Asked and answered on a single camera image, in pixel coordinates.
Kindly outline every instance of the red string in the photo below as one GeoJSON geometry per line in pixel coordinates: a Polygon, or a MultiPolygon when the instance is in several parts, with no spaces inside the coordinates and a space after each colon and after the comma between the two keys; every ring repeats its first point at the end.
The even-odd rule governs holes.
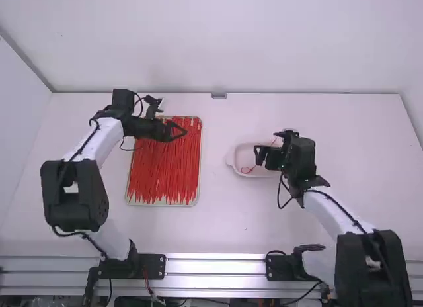
{"type": "MultiPolygon", "coordinates": [[[[278,138],[277,137],[275,137],[274,139],[273,139],[273,142],[270,144],[270,146],[272,146],[273,144],[274,144],[274,142],[277,140],[278,138]]],[[[254,170],[254,168],[255,167],[257,167],[257,165],[254,165],[253,167],[246,167],[246,166],[243,166],[243,167],[241,167],[241,173],[244,173],[244,174],[248,174],[248,173],[250,173],[251,171],[253,171],[254,170]]]]}

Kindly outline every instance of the white table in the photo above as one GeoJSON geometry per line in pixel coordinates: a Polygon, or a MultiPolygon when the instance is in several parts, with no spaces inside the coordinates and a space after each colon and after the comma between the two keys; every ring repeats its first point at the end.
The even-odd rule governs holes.
{"type": "MultiPolygon", "coordinates": [[[[202,119],[197,205],[128,206],[124,193],[131,153],[117,148],[104,164],[102,176],[110,200],[109,218],[139,251],[166,253],[171,258],[168,276],[153,284],[164,296],[296,297],[310,287],[267,282],[261,260],[271,249],[289,252],[295,245],[332,240],[296,203],[278,211],[276,178],[243,178],[224,163],[232,144],[263,136],[271,139],[273,132],[287,127],[316,141],[319,174],[361,218],[396,231],[409,273],[423,275],[419,233],[423,230],[423,152],[399,95],[228,94],[224,100],[206,93],[152,95],[167,98],[166,114],[202,119]]],[[[39,169],[45,160],[59,159],[72,148],[87,131],[88,119],[110,100],[110,93],[52,97],[0,231],[4,262],[0,265],[20,271],[3,275],[3,285],[8,287],[0,289],[0,294],[23,289],[83,292],[96,252],[83,240],[59,240],[53,235],[44,221],[39,169]]],[[[282,200],[287,197],[281,193],[282,200]]],[[[413,290],[423,290],[421,279],[411,282],[413,290]]],[[[100,282],[100,293],[107,294],[107,286],[100,282]]],[[[114,281],[114,287],[120,295],[145,294],[142,281],[114,281]]]]}

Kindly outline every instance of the white tabletop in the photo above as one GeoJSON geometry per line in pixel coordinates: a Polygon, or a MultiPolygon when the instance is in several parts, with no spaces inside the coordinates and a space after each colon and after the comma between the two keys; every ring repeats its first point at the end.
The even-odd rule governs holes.
{"type": "MultiPolygon", "coordinates": [[[[341,201],[378,228],[398,233],[407,259],[423,259],[423,152],[399,95],[161,96],[167,98],[165,114],[202,119],[200,196],[190,208],[128,206],[124,194],[131,153],[116,147],[101,171],[110,201],[109,218],[139,251],[266,253],[332,242],[296,202],[278,210],[277,178],[240,177],[224,162],[233,144],[272,139],[273,132],[291,127],[316,141],[318,173],[341,201]]],[[[40,166],[48,159],[60,159],[76,145],[88,130],[88,119],[110,101],[110,93],[53,95],[2,225],[3,242],[19,244],[21,249],[27,245],[29,252],[39,255],[47,251],[43,246],[47,243],[57,244],[55,251],[63,255],[92,251],[82,240],[57,239],[45,223],[40,166]]],[[[287,197],[281,192],[282,200],[287,197]]],[[[0,254],[6,253],[18,254],[2,246],[0,254]]]]}

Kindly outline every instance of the black bracket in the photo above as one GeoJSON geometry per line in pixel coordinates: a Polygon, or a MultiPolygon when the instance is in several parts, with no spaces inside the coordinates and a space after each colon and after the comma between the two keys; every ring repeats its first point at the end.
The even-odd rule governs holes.
{"type": "Polygon", "coordinates": [[[291,255],[266,255],[266,278],[268,281],[315,281],[316,277],[305,272],[303,252],[321,251],[321,244],[300,245],[293,249],[291,255]]]}
{"type": "Polygon", "coordinates": [[[99,279],[164,279],[166,256],[164,254],[137,254],[138,266],[123,265],[116,259],[105,259],[98,266],[99,279]]]}
{"type": "Polygon", "coordinates": [[[290,255],[267,255],[266,278],[270,282],[295,281],[293,264],[290,255]]]}

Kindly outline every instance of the white wall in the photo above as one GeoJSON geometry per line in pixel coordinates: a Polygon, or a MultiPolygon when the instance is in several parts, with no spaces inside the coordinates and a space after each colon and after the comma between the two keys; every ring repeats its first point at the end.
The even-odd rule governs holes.
{"type": "Polygon", "coordinates": [[[423,139],[423,0],[0,0],[59,91],[398,91],[423,139]]]}
{"type": "Polygon", "coordinates": [[[0,37],[0,224],[32,149],[50,90],[0,37]]]}

